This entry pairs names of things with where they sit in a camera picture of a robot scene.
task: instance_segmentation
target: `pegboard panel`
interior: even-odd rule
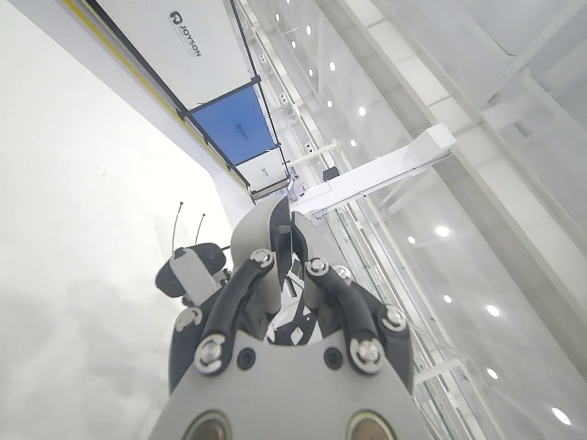
[[[222,0],[96,0],[186,107],[250,81]]]

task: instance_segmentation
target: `black antenna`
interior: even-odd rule
[[[177,219],[180,218],[180,211],[182,211],[183,201],[180,201],[180,207],[177,210],[176,214],[176,222],[173,224],[173,235],[172,235],[172,255],[173,252],[176,251],[176,226],[177,226]]]
[[[198,231],[195,234],[195,242],[194,242],[194,245],[197,245],[198,244],[199,229],[202,228],[202,222],[204,221],[204,216],[206,216],[206,214],[205,213],[202,213],[202,218],[199,221],[199,225],[198,225]]]

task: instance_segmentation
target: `blue screen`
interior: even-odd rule
[[[192,116],[232,164],[275,147],[253,86],[197,109]]]

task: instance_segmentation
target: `yellow stripe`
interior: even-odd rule
[[[96,15],[94,10],[85,2],[85,0],[81,0],[81,1],[84,2],[86,4],[86,6],[88,7],[88,9],[90,9],[92,11],[94,16],[99,19],[99,17]],[[174,119],[176,119],[178,121],[178,123],[180,123],[185,128],[185,130],[187,130],[189,132],[189,134],[191,134],[191,136],[193,136],[193,138],[195,138],[195,140],[198,141],[202,145],[202,147],[205,149],[205,151],[209,155],[211,155],[212,158],[214,158],[214,160],[216,160],[216,162],[218,162],[218,164],[220,164],[220,166],[226,167],[226,163],[224,163],[224,161],[222,161],[222,159],[220,159],[220,157],[218,157],[218,155],[216,155],[216,153],[213,153],[210,151],[210,149],[208,148],[208,145],[204,142],[204,140],[196,132],[194,132],[193,129],[191,129],[187,124],[185,124],[182,121],[182,119],[180,119],[180,117],[178,117],[176,110],[173,107],[171,107],[159,95],[159,93],[155,90],[155,88],[153,88],[153,86],[151,86],[151,84],[149,84],[149,82],[134,68],[134,66],[130,64],[130,62],[124,57],[124,55],[111,43],[111,41],[109,41],[108,38],[106,38],[103,35],[103,33],[101,33],[100,29],[72,2],[72,0],[63,0],[63,2],[65,2],[65,4],[73,11],[73,13],[75,13],[76,16],[79,17],[79,19],[82,20],[86,24],[86,26],[92,32],[94,32],[94,34],[98,38],[100,38],[101,42],[105,46],[108,47],[108,49],[115,55],[115,57],[117,57],[117,59],[119,59],[124,64],[124,66],[130,70],[130,72],[132,72],[132,74],[141,82],[141,84],[143,86],[145,86],[145,88],[153,95],[153,97],[155,97],[155,99],[157,99],[161,103],[161,105],[163,105],[163,107],[165,107],[167,109],[167,111],[170,113],[170,115],[172,115],[174,117]],[[242,183],[240,180],[238,180],[236,178],[236,176],[234,176],[230,171],[227,171],[227,174],[245,192],[249,193],[249,191],[248,191],[247,187],[244,185],[244,183]]]

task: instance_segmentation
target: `ceiling light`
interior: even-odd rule
[[[499,309],[496,306],[487,306],[487,312],[493,317],[499,316]]]
[[[439,235],[440,237],[448,237],[450,234],[450,230],[448,228],[446,228],[445,226],[438,226],[436,227],[436,235]]]
[[[554,416],[562,421],[565,425],[570,425],[569,417],[567,417],[563,411],[560,411],[558,408],[552,408],[552,412],[554,413]]]

